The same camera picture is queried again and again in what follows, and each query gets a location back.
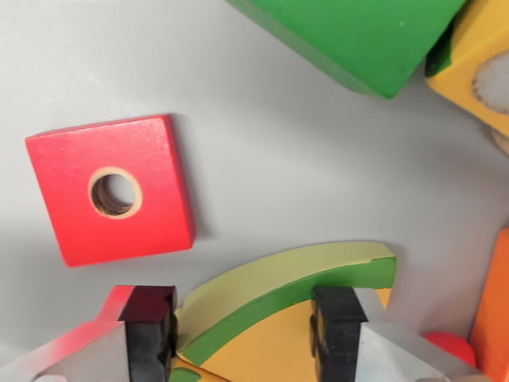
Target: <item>circular hole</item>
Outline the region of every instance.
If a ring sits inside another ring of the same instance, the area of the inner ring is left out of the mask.
[[[119,216],[128,212],[136,201],[133,184],[117,173],[104,175],[92,186],[94,206],[103,214]]]
[[[484,62],[476,73],[472,87],[485,107],[509,114],[509,51]]]

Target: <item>yellow block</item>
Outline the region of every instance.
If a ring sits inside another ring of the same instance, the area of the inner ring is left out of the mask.
[[[377,290],[387,306],[390,289]],[[272,314],[229,341],[201,368],[234,382],[313,382],[317,380],[311,354],[311,300]]]
[[[472,0],[458,15],[450,39],[450,65],[428,78],[429,86],[501,133],[509,135],[507,111],[490,107],[474,90],[484,65],[509,49],[509,1]]]
[[[203,370],[202,368],[197,368],[192,364],[188,364],[187,362],[181,360],[178,357],[173,358],[172,368],[186,368],[188,370],[193,370],[194,372],[197,372],[198,374],[200,374],[199,382],[229,382],[228,380],[216,376],[208,372],[207,370]]]

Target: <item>green painted edge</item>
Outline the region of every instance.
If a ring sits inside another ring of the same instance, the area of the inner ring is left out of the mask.
[[[347,265],[318,272],[264,294],[229,314],[179,353],[196,366],[233,338],[257,322],[289,306],[311,299],[314,286],[390,288],[394,283],[396,258],[373,259],[369,263]]]
[[[428,53],[425,65],[426,77],[436,76],[451,65],[454,20],[452,20],[437,43]]]
[[[199,382],[201,375],[188,368],[173,368],[169,382]]]
[[[383,94],[372,88],[361,79],[351,74],[346,68],[343,68],[330,57],[316,50],[311,44],[300,38],[297,34],[274,20],[268,13],[257,7],[254,3],[245,0],[226,1],[347,89],[360,94],[378,96],[386,99],[395,96],[395,93]]]

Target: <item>red square block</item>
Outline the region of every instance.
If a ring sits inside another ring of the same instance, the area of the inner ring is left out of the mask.
[[[172,120],[155,115],[37,134],[26,146],[70,267],[189,249],[194,225]],[[131,205],[107,175],[134,188]]]

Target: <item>red ball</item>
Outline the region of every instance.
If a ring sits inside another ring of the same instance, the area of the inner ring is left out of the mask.
[[[472,346],[463,338],[446,332],[431,332],[423,337],[446,352],[460,358],[470,366],[476,367],[476,354]]]

